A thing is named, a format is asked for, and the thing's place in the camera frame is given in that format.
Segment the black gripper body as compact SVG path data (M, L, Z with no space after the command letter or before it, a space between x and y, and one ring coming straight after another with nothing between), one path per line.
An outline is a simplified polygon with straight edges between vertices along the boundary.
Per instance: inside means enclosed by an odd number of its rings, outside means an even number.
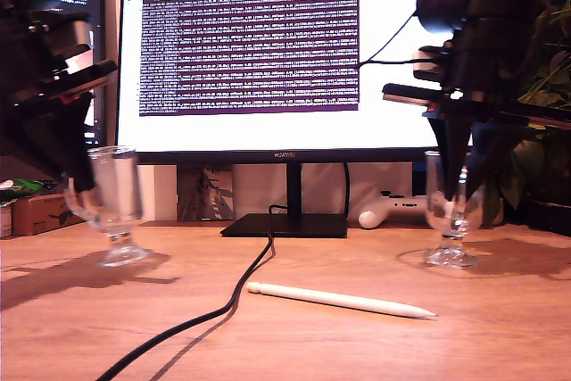
M425 106L427 118L469 117L475 122L570 128L570 112L522 104L518 88L528 67L525 55L537 44L534 26L476 22L456 30L451 42L427 60L442 68L439 90L387 84L383 98Z
M117 70L114 61L94 62L88 47L67 48L42 55L35 49L1 49L1 104L22 111L62 101L68 104L79 95L106 83Z

